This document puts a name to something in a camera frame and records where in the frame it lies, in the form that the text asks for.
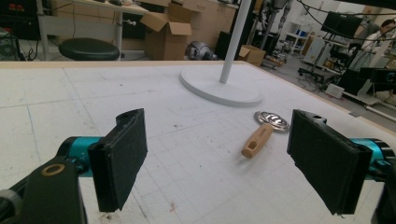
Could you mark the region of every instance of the stool seat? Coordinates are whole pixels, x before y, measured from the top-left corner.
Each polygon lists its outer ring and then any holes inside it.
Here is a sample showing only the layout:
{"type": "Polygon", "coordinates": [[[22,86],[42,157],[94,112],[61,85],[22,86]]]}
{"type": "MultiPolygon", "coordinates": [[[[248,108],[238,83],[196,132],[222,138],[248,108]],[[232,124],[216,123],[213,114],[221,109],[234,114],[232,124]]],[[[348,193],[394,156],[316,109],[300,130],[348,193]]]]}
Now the stool seat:
{"type": "Polygon", "coordinates": [[[116,61],[120,50],[105,41],[92,38],[72,38],[59,45],[61,54],[75,61],[116,61]]]}

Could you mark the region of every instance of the computer monitor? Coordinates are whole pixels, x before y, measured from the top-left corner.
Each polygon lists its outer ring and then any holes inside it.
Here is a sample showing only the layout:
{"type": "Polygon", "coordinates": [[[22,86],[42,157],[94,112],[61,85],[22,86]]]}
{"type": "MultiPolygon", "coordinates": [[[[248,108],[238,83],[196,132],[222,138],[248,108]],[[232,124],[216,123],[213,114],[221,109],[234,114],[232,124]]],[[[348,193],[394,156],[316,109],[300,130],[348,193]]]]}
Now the computer monitor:
{"type": "Polygon", "coordinates": [[[354,15],[329,12],[320,30],[332,35],[339,35],[352,39],[361,21],[362,18],[354,15]]]}

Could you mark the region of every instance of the white table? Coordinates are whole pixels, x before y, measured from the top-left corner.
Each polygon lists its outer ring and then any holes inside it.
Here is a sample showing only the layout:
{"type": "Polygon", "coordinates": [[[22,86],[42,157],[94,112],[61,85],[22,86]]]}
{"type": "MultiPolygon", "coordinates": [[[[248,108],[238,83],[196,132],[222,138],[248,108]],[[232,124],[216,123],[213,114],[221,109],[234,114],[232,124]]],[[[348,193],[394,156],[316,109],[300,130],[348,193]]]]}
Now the white table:
{"type": "Polygon", "coordinates": [[[105,135],[118,114],[145,108],[148,157],[124,209],[99,213],[92,180],[80,179],[90,223],[370,223],[383,184],[365,181],[356,214],[332,216],[287,154],[288,133],[273,133],[251,160],[241,155],[259,127],[259,110],[290,121],[299,108],[327,118],[346,137],[379,138],[396,148],[396,133],[245,63],[232,71],[264,93],[251,108],[208,102],[180,83],[184,68],[220,73],[219,62],[2,67],[0,189],[51,159],[67,137],[105,135]]]}
{"type": "Polygon", "coordinates": [[[72,4],[80,4],[90,7],[104,7],[107,9],[112,9],[118,12],[117,22],[116,24],[102,24],[97,22],[90,21],[76,21],[47,16],[44,14],[44,10],[42,7],[42,0],[37,0],[37,17],[38,17],[38,25],[40,28],[41,42],[43,46],[44,52],[44,60],[48,61],[50,59],[49,55],[49,44],[47,35],[70,35],[70,29],[76,25],[76,29],[78,29],[78,33],[75,37],[92,37],[97,38],[98,36],[103,39],[115,39],[117,41],[117,48],[121,50],[121,40],[122,40],[122,13],[131,13],[136,15],[143,15],[148,12],[147,10],[139,7],[137,5],[131,6],[115,6],[108,3],[106,0],[104,3],[96,2],[94,0],[70,0],[72,4]]]}

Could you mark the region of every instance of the wooden handle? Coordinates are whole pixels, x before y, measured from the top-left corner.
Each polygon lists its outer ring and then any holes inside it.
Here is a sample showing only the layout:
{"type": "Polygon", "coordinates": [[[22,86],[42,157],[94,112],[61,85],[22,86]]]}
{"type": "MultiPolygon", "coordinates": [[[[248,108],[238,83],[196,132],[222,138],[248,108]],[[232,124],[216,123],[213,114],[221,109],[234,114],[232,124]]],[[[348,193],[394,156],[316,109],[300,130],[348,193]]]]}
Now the wooden handle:
{"type": "Polygon", "coordinates": [[[252,134],[242,149],[242,155],[246,158],[253,158],[270,138],[274,128],[270,124],[263,124],[252,134]]]}

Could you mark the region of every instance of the white stand base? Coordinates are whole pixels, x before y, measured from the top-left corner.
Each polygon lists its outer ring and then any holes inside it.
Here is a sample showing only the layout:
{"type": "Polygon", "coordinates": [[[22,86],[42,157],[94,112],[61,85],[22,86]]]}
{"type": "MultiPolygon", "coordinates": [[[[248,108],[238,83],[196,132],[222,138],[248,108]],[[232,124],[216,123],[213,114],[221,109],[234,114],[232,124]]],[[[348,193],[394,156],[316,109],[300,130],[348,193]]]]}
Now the white stand base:
{"type": "Polygon", "coordinates": [[[182,71],[181,83],[191,92],[206,100],[234,107],[253,107],[262,102],[262,92],[246,82],[244,74],[231,70],[226,84],[220,83],[220,71],[213,66],[203,69],[188,68],[182,71]]]}

